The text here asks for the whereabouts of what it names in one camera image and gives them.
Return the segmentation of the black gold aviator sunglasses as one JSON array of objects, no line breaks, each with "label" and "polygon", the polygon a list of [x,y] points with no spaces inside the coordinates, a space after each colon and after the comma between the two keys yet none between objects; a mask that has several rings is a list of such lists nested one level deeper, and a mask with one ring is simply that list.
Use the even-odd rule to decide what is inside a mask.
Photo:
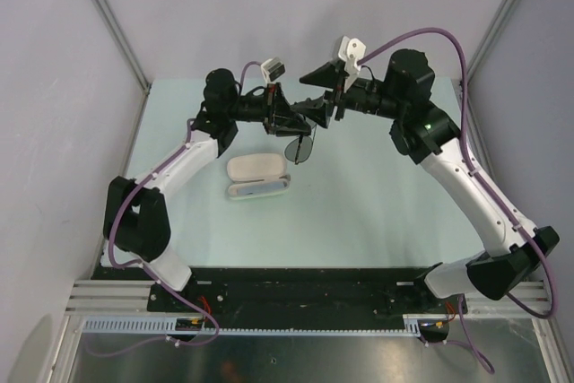
[{"label": "black gold aviator sunglasses", "polygon": [[311,133],[309,135],[300,135],[294,138],[284,149],[285,159],[295,165],[307,161],[312,153],[317,123],[308,119]]}]

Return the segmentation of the pale green glasses case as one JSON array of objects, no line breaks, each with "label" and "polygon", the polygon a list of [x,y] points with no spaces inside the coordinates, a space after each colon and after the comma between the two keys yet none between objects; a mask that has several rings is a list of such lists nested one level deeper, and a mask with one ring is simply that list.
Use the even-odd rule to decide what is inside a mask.
[{"label": "pale green glasses case", "polygon": [[[291,185],[291,176],[287,172],[287,160],[279,153],[253,153],[234,157],[227,163],[227,175],[231,181],[227,196],[231,200],[244,200],[259,197],[278,196],[286,193]],[[280,192],[263,196],[237,196],[240,185],[284,179],[289,186]]]}]

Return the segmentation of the blue square cleaning cloth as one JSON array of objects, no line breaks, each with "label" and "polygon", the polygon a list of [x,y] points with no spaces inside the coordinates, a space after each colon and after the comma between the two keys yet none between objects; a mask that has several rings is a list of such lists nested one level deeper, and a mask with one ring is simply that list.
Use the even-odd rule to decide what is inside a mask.
[{"label": "blue square cleaning cloth", "polygon": [[289,186],[289,182],[280,178],[272,181],[246,183],[237,189],[237,196],[263,196],[274,192],[280,192]]}]

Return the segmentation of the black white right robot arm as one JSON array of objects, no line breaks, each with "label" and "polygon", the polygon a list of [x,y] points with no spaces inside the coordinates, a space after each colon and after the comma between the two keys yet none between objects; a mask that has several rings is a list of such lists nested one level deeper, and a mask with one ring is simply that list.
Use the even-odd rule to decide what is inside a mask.
[{"label": "black white right robot arm", "polygon": [[413,290],[415,305],[434,312],[447,297],[479,292],[500,300],[540,265],[559,243],[551,226],[538,227],[481,173],[471,152],[461,151],[461,131],[431,101],[435,74],[424,53],[399,49],[383,80],[352,79],[343,60],[331,60],[300,78],[324,89],[323,97],[302,103],[321,126],[347,110],[392,119],[391,139],[399,153],[433,176],[465,214],[483,243],[483,252],[437,264]]}]

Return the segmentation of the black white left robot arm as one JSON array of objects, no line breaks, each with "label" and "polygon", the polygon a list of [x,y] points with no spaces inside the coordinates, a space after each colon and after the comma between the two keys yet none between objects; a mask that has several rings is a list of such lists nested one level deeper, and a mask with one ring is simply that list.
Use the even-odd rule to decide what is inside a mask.
[{"label": "black white left robot arm", "polygon": [[311,133],[311,100],[290,103],[280,83],[242,93],[233,73],[224,68],[205,78],[203,100],[187,121],[185,139],[159,166],[137,178],[117,177],[109,184],[104,236],[109,262],[116,269],[139,265],[169,287],[167,300],[176,309],[192,309],[198,289],[192,271],[170,245],[168,201],[207,164],[230,147],[240,122],[263,125],[269,135]]}]

